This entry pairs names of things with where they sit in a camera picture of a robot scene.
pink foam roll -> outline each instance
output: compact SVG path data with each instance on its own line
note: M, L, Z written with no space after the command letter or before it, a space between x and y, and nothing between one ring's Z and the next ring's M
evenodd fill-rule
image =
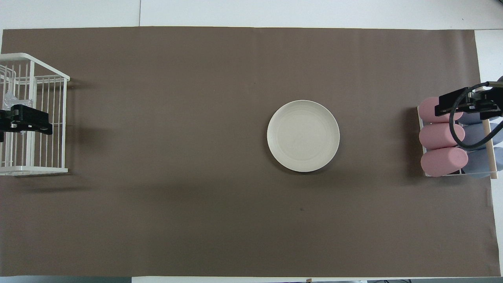
M465 138L465 130L460 125L454 125L454 131L460 140ZM429 149L436 150L450 148L456 145L452 138L448 123L430 124L424 126L419 132L419 141Z
M428 97L419 104L419 117L423 122L427 123L447 123L449 122L449 114L444 114L442 116L435 116L435 106L438 105L438 97ZM461 118L463 112L458 112L454 114L454 120Z
M421 157L421 167L432 177L440 177L463 168L468 163L466 151L460 148L443 148L426 152Z

white wire rack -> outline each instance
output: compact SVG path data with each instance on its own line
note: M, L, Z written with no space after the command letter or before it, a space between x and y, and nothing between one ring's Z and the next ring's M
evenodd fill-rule
M70 77L25 53L0 54L2 101L8 91L47 112L53 134L5 132L0 143L1 175L66 173L66 86Z

dish rack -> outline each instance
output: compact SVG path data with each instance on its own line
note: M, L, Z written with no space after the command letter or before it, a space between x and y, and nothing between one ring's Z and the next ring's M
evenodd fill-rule
M34 131L5 132L5 141L0 143L0 176L68 172L65 135L69 80L68 75L28 54L0 54L2 101L12 95L28 101L31 107L48 113L49 123L53 125L52 135Z
M417 107L417 118L419 119L419 130L422 130L425 124L430 124L430 123L424 123L421 117L419 116L419 107ZM484 133L488 135L491 132L489 120L482 120L482 126L484 128ZM426 153L427 149L423 147L423 154ZM444 176L460 176L460 175L474 175L474 174L483 174L483 173L490 173L491 179L497 179L498 178L498 171L496 169L496 156L494 155L494 144L492 143L492 139L490 139L486 143L486 148L487 148L487 157L489 161L489 169L491 171L489 172L477 172L477 173L465 173L462 170L458 170L456 172L453 172L451 174L447 174Z

brown paper backdrop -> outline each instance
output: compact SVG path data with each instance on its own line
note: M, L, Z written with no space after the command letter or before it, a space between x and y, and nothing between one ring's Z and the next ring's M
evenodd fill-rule
M498 276L489 179L427 178L415 106L479 82L473 31L4 31L72 77L71 174L1 177L2 275ZM341 145L299 174L297 99Z

plate rim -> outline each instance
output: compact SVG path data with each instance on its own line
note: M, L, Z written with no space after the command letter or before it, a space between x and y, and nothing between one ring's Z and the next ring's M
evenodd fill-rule
M317 104L319 106L321 106L323 109L325 109L328 113L330 113L330 117L332 117L333 121L335 122L335 125L336 125L336 128L337 128L337 132L338 132L338 138L337 138L337 147L336 147L336 150L334 151L333 155L328 159L328 161L323 164L322 166L316 168L316 169L313 169L313 170L298 170L298 169L293 169L293 168L290 168L288 166L286 166L285 164L283 164L280 160L278 160L278 157L276 157L276 155L274 154L274 152L271 150L271 143L270 143L270 138L272 136L272 133L271 133L271 122L273 121L273 119L278 115L278 112L282 109L282 108L285 108L285 107L288 107L289 104L292 104L292 103L298 103L298 102L309 102L309 103L314 103L314 104ZM287 169L290 169L292 171L295 171L295 172L313 172L313 171L316 171L316 170L319 170L323 167L325 167L328 163L330 163L330 161L332 161L333 157L336 155L337 151L339 150L339 145L341 143L341 130L339 128L339 123L337 123L337 120L336 118L334 117L334 115L332 114L332 112L330 110L328 110L328 108L326 108L325 106L319 104L318 102L316 101L312 101L312 100L307 100L307 99L299 99L299 100L294 100L294 101L290 101L286 104L284 104L283 106L281 106L280 108L278 108L276 110L276 112L274 112L273 116L271 117L271 119L269 120L269 123L267 125L267 145L269 147L269 151L271 152L271 154L273 155L274 159L276 159L276 161L278 161L282 166L284 166L285 168Z

